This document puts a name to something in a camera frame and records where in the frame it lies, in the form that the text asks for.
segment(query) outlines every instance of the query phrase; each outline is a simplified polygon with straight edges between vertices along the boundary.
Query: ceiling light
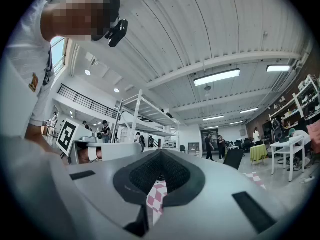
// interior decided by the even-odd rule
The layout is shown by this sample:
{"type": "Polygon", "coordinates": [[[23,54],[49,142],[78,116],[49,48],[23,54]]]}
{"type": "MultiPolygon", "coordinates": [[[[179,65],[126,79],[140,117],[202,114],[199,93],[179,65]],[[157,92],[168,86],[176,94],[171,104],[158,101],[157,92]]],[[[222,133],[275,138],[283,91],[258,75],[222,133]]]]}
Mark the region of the ceiling light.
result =
{"type": "Polygon", "coordinates": [[[205,118],[205,119],[203,119],[203,121],[209,121],[209,120],[219,119],[219,118],[224,118],[224,117],[225,117],[224,115],[221,115],[221,116],[216,116],[216,117],[211,117],[211,118],[205,118]]]}
{"type": "Polygon", "coordinates": [[[289,71],[289,65],[268,65],[266,68],[267,72],[282,72],[282,71],[289,71]]]}
{"type": "Polygon", "coordinates": [[[241,111],[240,114],[242,113],[247,113],[247,112],[252,112],[252,111],[256,111],[258,110],[258,108],[253,108],[253,109],[249,109],[249,110],[244,110],[244,111],[241,111]]]}
{"type": "Polygon", "coordinates": [[[204,128],[205,130],[208,130],[208,129],[214,129],[214,128],[218,128],[219,126],[213,126],[213,127],[207,127],[207,128],[204,128]]]}
{"type": "Polygon", "coordinates": [[[240,121],[240,122],[232,122],[232,123],[229,123],[229,125],[235,125],[235,124],[240,124],[242,123],[243,121],[240,121]]]}
{"type": "Polygon", "coordinates": [[[225,72],[216,73],[216,74],[207,75],[207,76],[197,78],[194,80],[194,85],[201,86],[201,85],[205,85],[205,84],[216,82],[216,81],[223,80],[223,79],[235,78],[235,77],[238,77],[239,75],[240,75],[240,69],[236,68],[233,70],[228,70],[225,72]]]}

